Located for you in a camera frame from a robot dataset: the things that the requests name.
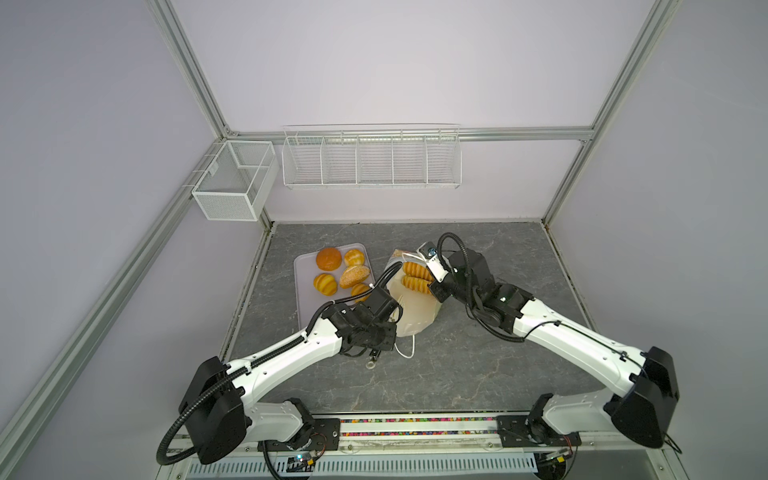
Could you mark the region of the yellow twisted fake bread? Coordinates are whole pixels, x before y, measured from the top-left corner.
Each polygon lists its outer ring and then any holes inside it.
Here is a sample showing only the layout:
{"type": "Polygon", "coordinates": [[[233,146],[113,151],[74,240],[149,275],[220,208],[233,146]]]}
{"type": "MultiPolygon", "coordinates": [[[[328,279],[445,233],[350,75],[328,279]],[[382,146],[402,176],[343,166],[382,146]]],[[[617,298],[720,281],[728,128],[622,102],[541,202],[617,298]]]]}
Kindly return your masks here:
{"type": "Polygon", "coordinates": [[[360,283],[355,285],[352,289],[350,294],[352,296],[355,296],[354,301],[355,302],[361,302],[365,300],[368,297],[368,292],[371,290],[371,286],[368,284],[360,283]]]}

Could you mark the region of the printed paper gift bag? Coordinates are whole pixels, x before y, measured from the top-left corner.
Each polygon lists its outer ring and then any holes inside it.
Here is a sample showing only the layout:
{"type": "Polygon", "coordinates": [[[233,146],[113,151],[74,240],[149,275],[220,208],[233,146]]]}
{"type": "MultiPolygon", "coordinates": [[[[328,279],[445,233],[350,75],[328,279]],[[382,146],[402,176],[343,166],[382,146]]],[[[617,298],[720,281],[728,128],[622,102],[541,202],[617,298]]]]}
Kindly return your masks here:
{"type": "Polygon", "coordinates": [[[402,263],[400,269],[386,282],[386,288],[404,309],[397,326],[395,351],[405,359],[413,358],[416,351],[416,335],[433,324],[442,306],[432,294],[421,294],[401,284],[402,277],[406,276],[402,270],[403,264],[409,261],[424,265],[420,255],[400,249],[393,251],[386,264],[389,268],[397,262],[402,263]]]}

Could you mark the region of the sesame fake bread roll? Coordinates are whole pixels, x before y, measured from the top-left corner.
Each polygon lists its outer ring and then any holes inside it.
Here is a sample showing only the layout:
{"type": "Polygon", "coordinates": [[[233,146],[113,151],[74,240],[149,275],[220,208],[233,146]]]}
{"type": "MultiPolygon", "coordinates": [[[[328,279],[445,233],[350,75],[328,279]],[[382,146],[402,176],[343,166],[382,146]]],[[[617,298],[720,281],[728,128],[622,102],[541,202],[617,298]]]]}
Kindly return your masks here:
{"type": "Polygon", "coordinates": [[[350,289],[363,283],[370,276],[370,269],[365,265],[353,265],[344,270],[340,276],[339,286],[342,289],[350,289]]]}

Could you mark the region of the yellow striped fake bread roll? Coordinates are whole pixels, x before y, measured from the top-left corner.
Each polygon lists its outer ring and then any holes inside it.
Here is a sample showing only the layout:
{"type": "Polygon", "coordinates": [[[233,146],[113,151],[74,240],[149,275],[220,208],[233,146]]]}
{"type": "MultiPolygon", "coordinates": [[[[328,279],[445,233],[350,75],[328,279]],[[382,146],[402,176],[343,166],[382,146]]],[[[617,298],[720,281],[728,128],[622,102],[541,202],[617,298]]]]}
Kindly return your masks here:
{"type": "Polygon", "coordinates": [[[313,279],[314,288],[322,295],[331,297],[338,291],[338,282],[330,273],[321,273],[313,279]]]}

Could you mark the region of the lavender plastic tray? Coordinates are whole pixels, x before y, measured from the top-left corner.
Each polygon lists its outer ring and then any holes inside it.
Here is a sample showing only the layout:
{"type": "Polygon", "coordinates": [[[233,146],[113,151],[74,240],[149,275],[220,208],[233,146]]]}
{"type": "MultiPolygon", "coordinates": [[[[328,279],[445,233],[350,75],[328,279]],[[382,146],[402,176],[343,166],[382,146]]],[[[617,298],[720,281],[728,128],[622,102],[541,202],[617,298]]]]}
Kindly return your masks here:
{"type": "Polygon", "coordinates": [[[317,257],[320,254],[319,250],[304,253],[294,259],[293,268],[297,316],[300,329],[305,328],[309,324],[311,316],[323,303],[329,300],[347,297],[353,290],[353,285],[349,285],[345,288],[342,281],[344,272],[349,268],[349,265],[345,261],[345,255],[349,251],[359,251],[362,254],[363,265],[368,269],[368,276],[361,280],[360,283],[372,285],[376,280],[376,275],[373,273],[367,249],[362,243],[357,242],[347,245],[339,245],[335,246],[335,249],[340,254],[340,262],[333,270],[325,270],[318,266],[317,257]],[[336,285],[336,290],[329,295],[325,295],[315,286],[315,279],[318,276],[324,275],[332,277],[333,283],[336,285]]]}

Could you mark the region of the long ridged fake bread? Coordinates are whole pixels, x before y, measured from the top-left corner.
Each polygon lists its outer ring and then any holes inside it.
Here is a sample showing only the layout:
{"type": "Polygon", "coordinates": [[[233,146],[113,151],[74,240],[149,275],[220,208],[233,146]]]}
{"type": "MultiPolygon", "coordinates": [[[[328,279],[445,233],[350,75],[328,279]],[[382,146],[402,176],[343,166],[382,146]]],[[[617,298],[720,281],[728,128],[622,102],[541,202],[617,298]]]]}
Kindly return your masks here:
{"type": "Polygon", "coordinates": [[[426,280],[427,282],[433,282],[434,277],[432,276],[430,270],[419,263],[416,262],[405,262],[403,264],[402,270],[404,271],[406,276],[426,280]]]}

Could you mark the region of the brown round fake bun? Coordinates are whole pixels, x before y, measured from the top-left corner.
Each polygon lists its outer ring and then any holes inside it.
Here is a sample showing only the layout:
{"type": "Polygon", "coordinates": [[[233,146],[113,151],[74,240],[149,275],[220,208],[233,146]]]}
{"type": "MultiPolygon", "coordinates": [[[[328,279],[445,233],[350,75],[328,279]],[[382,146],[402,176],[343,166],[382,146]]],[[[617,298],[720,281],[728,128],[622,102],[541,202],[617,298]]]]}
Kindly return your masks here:
{"type": "Polygon", "coordinates": [[[315,263],[322,271],[335,271],[342,265],[343,255],[337,248],[323,248],[316,254],[315,263]]]}

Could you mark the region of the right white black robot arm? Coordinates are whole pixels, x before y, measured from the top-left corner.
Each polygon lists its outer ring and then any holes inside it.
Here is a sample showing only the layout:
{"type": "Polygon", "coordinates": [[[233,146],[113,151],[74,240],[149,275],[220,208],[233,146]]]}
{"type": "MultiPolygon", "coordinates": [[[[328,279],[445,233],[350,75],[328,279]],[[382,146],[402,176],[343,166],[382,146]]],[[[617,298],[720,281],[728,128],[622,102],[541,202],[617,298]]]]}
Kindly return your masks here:
{"type": "Polygon", "coordinates": [[[584,432],[618,432],[646,448],[672,442],[668,429],[680,399],[672,356],[604,337],[561,315],[530,292],[499,283],[479,253],[460,248],[449,256],[431,242],[418,249],[439,301],[454,298],[495,337],[537,344],[590,374],[601,389],[541,395],[525,420],[529,437],[543,445],[584,432]]]}

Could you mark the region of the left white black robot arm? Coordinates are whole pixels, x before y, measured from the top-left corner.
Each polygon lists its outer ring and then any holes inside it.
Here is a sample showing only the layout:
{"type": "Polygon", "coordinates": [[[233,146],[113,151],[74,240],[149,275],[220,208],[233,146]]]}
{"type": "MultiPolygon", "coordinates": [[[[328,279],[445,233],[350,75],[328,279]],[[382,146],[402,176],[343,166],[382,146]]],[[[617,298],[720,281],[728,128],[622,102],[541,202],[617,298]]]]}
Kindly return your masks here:
{"type": "Polygon", "coordinates": [[[265,396],[327,358],[351,350],[360,355],[393,350],[403,313],[385,288],[375,287],[321,305],[305,329],[268,349],[230,362],[204,361],[161,440],[157,462],[170,465],[196,456],[201,464],[212,464],[244,442],[309,445],[315,419],[304,403],[297,398],[268,403],[265,396]]]}

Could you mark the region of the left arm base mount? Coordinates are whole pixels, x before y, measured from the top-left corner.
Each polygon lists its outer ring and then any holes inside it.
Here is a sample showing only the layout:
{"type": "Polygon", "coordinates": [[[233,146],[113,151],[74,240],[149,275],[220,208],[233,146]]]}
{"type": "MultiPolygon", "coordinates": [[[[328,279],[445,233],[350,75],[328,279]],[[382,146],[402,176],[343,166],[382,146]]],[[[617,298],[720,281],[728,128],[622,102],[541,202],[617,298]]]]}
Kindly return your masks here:
{"type": "Polygon", "coordinates": [[[341,439],[341,419],[337,417],[315,418],[286,442],[267,440],[270,452],[288,451],[336,451],[341,439]]]}

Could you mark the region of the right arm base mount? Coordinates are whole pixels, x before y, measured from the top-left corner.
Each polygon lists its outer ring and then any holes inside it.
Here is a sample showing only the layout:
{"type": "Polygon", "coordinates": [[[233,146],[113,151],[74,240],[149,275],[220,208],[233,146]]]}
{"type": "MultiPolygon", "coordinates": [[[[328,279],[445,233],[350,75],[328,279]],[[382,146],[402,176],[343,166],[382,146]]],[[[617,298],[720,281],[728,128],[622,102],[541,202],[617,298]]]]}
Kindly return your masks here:
{"type": "Polygon", "coordinates": [[[541,420],[531,422],[527,414],[507,414],[496,417],[497,432],[504,448],[565,447],[582,445],[577,432],[559,434],[541,420]]]}

